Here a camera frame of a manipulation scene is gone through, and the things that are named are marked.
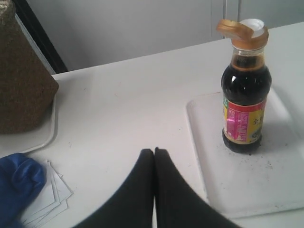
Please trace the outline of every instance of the blue glove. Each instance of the blue glove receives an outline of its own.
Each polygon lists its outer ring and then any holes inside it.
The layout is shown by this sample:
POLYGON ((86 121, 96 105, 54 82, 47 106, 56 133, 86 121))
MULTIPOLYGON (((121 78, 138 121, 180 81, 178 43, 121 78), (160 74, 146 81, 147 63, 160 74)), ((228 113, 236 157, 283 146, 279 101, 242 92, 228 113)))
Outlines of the blue glove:
POLYGON ((45 181, 43 167, 32 158, 22 153, 0 158, 0 228, 21 227, 16 217, 36 198, 45 181))

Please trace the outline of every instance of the bottle label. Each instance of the bottle label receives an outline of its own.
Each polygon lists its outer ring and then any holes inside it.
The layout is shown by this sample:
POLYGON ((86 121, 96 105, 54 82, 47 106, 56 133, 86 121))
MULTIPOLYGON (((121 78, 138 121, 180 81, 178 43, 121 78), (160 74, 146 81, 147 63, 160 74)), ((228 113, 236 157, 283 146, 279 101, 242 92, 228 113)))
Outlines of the bottle label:
POLYGON ((261 103, 241 106, 224 97, 224 134, 237 144, 251 144, 259 139, 266 99, 261 103))

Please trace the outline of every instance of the dark liquid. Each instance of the dark liquid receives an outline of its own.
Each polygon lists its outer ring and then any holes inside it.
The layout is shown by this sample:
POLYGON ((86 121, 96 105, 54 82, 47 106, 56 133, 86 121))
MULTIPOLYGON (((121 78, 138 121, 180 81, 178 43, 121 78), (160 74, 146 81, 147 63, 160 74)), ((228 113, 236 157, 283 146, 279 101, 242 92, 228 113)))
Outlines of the dark liquid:
MULTIPOLYGON (((226 68, 222 76, 222 89, 229 101, 247 106, 256 105, 266 99, 271 86, 271 75, 264 64, 256 68, 257 63, 261 61, 263 60, 260 57, 237 57, 232 60, 232 64, 226 68)), ((230 150, 247 153, 259 147, 261 137, 251 144, 237 144, 223 133, 223 140, 230 150)))

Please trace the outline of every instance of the soy sauce bottle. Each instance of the soy sauce bottle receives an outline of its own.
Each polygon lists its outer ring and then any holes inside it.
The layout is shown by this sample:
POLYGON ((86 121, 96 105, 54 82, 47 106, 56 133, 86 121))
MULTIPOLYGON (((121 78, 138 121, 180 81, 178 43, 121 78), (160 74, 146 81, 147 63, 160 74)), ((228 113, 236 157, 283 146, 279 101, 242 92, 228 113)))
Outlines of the soy sauce bottle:
POLYGON ((232 38, 230 65, 222 76, 223 141, 232 151, 252 153, 262 138, 271 75, 264 62, 268 31, 261 20, 221 20, 217 30, 232 38))

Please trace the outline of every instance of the bottle neck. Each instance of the bottle neck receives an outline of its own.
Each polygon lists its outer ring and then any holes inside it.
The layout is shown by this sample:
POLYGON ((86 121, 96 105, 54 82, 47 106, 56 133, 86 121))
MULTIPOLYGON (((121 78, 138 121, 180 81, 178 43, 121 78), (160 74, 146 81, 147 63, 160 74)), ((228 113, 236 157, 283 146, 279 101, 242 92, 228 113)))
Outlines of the bottle neck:
POLYGON ((233 49, 231 66, 239 71, 255 71, 265 65, 264 48, 252 51, 233 49))

